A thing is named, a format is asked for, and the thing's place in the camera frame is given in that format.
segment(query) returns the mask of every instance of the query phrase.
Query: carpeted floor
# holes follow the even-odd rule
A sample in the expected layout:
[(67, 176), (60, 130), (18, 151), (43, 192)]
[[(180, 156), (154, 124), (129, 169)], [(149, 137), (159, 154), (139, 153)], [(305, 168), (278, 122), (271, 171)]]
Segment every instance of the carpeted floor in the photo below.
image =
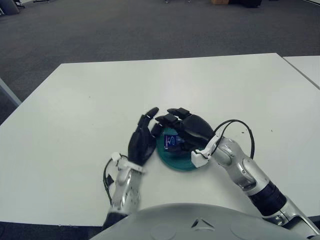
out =
[[(320, 55), (320, 6), (303, 0), (263, 0), (254, 9), (210, 0), (52, 0), (25, 6), (20, 14), (0, 16), (0, 77), (22, 101), (61, 63)], [(0, 124), (14, 109), (0, 92)], [(3, 239), (88, 238), (82, 228), (4, 225)]]

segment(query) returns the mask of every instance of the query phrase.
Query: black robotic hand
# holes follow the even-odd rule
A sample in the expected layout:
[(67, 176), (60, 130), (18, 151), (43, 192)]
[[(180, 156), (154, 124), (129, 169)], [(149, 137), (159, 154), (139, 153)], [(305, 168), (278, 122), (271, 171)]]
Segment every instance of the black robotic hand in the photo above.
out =
[(154, 107), (141, 116), (128, 146), (128, 160), (130, 162), (143, 166), (154, 152), (156, 138), (162, 134), (164, 128), (161, 124), (156, 123), (150, 132), (148, 125), (158, 111), (159, 108)]
[(167, 111), (167, 115), (158, 116), (155, 120), (164, 127), (176, 130), (184, 140), (183, 143), (170, 147), (169, 152), (190, 152), (205, 148), (215, 135), (211, 126), (198, 115), (191, 114), (182, 107), (170, 108)]

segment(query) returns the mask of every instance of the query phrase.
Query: robotic arm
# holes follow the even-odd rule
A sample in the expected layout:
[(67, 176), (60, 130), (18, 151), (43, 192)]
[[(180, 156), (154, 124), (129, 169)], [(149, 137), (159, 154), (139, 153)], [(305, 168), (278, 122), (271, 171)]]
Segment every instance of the robotic arm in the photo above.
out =
[[(279, 191), (256, 162), (248, 157), (234, 140), (223, 137), (223, 134), (219, 135), (216, 131), (209, 129), (210, 126), (205, 120), (190, 114), (183, 108), (172, 108), (168, 112), (169, 114), (157, 117), (156, 120), (165, 126), (174, 128), (180, 136), (182, 135), (186, 143), (191, 144), (188, 150), (194, 149), (193, 145), (204, 146), (203, 142), (208, 140), (208, 135), (202, 135), (201, 131), (210, 135), (212, 132), (214, 133), (203, 150), (195, 149), (191, 152), (191, 161), (197, 168), (207, 164), (210, 159), (214, 159), (226, 170), (232, 181), (250, 198), (264, 220), (297, 232), (305, 238), (320, 235), (320, 230), (313, 222), (302, 213), (289, 197), (284, 196)], [(185, 149), (186, 143), (183, 143), (180, 149)]]
[(258, 167), (253, 160), (254, 146), (248, 157), (234, 140), (223, 137), (223, 132), (217, 133), (217, 129), (213, 130), (201, 117), (183, 108), (168, 109), (169, 114), (156, 118), (159, 123), (156, 123), (150, 132), (148, 124), (157, 112), (158, 108), (156, 110), (154, 108), (141, 116), (129, 143), (128, 159), (119, 154), (112, 155), (112, 159), (118, 162), (119, 173), (103, 229), (137, 210), (140, 198), (139, 184), (144, 172), (142, 166), (155, 149), (155, 138), (162, 133), (164, 127), (169, 127), (175, 129), (184, 139), (183, 143), (170, 148), (169, 151), (192, 151), (191, 161), (197, 168), (214, 159), (250, 198), (264, 220), (297, 232), (305, 238), (320, 236), (320, 230)]

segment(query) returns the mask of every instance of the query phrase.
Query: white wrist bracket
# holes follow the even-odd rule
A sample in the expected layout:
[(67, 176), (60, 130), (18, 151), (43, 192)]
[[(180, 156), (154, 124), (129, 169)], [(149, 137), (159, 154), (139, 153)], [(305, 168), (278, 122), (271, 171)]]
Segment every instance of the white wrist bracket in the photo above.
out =
[(135, 170), (139, 173), (142, 173), (142, 174), (145, 173), (145, 170), (143, 169), (142, 166), (137, 165), (131, 161), (128, 161), (128, 159), (126, 157), (122, 157), (120, 155), (120, 153), (118, 153), (118, 152), (112, 153), (111, 158), (112, 158), (112, 161), (117, 163), (117, 166), (119, 169), (129, 168), (129, 169), (133, 169), (133, 170)]
[(205, 146), (205, 149), (201, 151), (196, 149), (191, 152), (191, 162), (196, 168), (200, 168), (208, 163), (209, 159), (211, 158), (211, 153), (215, 149), (216, 143), (219, 139), (220, 136), (218, 134), (214, 135), (214, 137), (211, 138), (209, 143)]

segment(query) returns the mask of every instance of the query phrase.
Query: teal plate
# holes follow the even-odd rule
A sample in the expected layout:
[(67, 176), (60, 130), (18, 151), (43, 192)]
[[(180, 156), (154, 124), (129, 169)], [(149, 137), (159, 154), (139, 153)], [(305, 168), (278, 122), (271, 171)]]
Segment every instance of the teal plate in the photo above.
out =
[(177, 171), (191, 171), (196, 169), (191, 162), (191, 152), (178, 154), (165, 151), (165, 135), (177, 135), (171, 128), (165, 128), (163, 134), (156, 139), (156, 149), (161, 160), (169, 167)]

